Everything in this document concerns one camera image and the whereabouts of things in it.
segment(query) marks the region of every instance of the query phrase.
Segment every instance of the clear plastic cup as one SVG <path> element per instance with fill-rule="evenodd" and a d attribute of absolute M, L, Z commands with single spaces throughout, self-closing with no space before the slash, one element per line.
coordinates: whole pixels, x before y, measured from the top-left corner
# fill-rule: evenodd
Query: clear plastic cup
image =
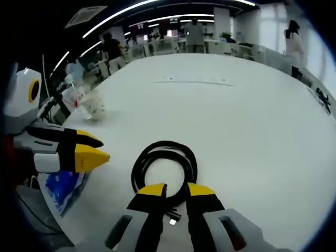
<path fill-rule="evenodd" d="M 85 95 L 79 103 L 89 113 L 91 120 L 100 120 L 106 115 L 106 109 L 97 90 Z"/>
<path fill-rule="evenodd" d="M 71 105 L 74 109 L 78 109 L 83 115 L 84 119 L 90 119 L 92 116 L 86 111 L 84 107 L 80 106 L 80 101 L 85 96 L 83 86 L 77 84 L 75 81 L 71 81 L 70 84 L 71 87 L 68 88 L 63 94 L 63 101 Z"/>

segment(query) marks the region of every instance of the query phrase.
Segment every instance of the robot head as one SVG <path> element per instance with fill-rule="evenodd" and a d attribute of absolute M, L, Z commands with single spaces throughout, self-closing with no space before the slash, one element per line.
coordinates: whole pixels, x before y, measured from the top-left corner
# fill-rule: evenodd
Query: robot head
<path fill-rule="evenodd" d="M 5 133 L 18 134 L 37 118 L 41 74 L 24 69 L 11 79 L 4 107 Z"/>

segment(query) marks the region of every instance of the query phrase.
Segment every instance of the ceiling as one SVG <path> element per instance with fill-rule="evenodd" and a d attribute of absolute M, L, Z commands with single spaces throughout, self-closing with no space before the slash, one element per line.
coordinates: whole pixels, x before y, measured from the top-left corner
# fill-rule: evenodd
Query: ceiling
<path fill-rule="evenodd" d="M 105 18 L 143 0 L 95 1 L 30 1 L 14 8 L 9 22 L 10 47 L 22 67 L 41 71 L 41 56 L 45 55 L 46 75 L 54 69 L 62 56 L 77 58 L 83 51 L 99 41 L 98 36 L 113 25 L 123 26 L 144 20 L 178 14 L 213 14 L 214 7 L 227 8 L 231 16 L 258 8 L 257 5 L 275 0 L 254 0 L 255 7 L 233 0 L 160 0 L 132 9 L 105 23 L 86 38 L 82 36 Z M 65 28 L 74 14 L 83 7 L 107 6 L 86 23 Z"/>

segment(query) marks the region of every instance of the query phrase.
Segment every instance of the desk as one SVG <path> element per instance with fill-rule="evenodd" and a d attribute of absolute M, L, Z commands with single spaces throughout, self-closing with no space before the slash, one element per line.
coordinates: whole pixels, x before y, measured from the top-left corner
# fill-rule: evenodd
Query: desk
<path fill-rule="evenodd" d="M 234 87 L 158 83 L 164 77 L 216 77 Z M 102 151 L 111 154 L 66 215 L 55 215 L 74 244 L 127 207 L 134 196 L 134 162 L 158 140 L 190 147 L 198 162 L 197 182 L 212 188 L 225 208 L 261 227 L 276 247 L 301 249 L 328 214 L 336 193 L 336 121 L 298 80 L 235 57 L 175 54 L 133 61 L 98 90 L 108 110 L 103 121 L 84 123 L 75 110 L 65 122 L 100 138 Z M 42 189 L 45 178 L 39 176 Z M 157 161 L 145 181 L 166 182 L 172 195 L 183 171 Z M 45 190 L 43 195 L 54 214 Z M 158 251 L 193 251 L 185 204 L 177 210 L 183 216 L 175 226 L 164 217 Z"/>
<path fill-rule="evenodd" d="M 186 53 L 186 46 L 187 46 L 187 38 L 179 38 L 177 43 L 180 44 L 181 52 Z M 209 43 L 222 43 L 222 41 L 217 39 L 205 38 L 204 39 L 204 53 L 208 54 L 209 51 Z"/>

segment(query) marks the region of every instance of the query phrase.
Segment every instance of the man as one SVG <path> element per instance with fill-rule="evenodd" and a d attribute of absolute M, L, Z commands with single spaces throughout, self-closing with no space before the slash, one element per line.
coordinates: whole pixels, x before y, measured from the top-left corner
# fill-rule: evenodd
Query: man
<path fill-rule="evenodd" d="M 166 26 L 163 26 L 163 25 L 160 25 L 159 26 L 159 37 L 156 39 L 156 40 L 160 40 L 160 39 L 165 39 L 167 38 L 167 32 L 168 32 L 168 29 Z"/>
<path fill-rule="evenodd" d="M 184 27 L 184 33 L 187 38 L 188 53 L 204 52 L 203 25 L 196 18 Z"/>
<path fill-rule="evenodd" d="M 102 44 L 102 51 L 106 54 L 105 58 L 107 59 L 106 64 L 108 68 L 109 75 L 110 73 L 110 64 L 109 62 L 113 59 L 116 59 L 119 69 L 125 66 L 125 61 L 122 57 L 122 46 L 120 42 L 112 38 L 111 33 L 105 33 L 103 35 L 104 42 Z"/>

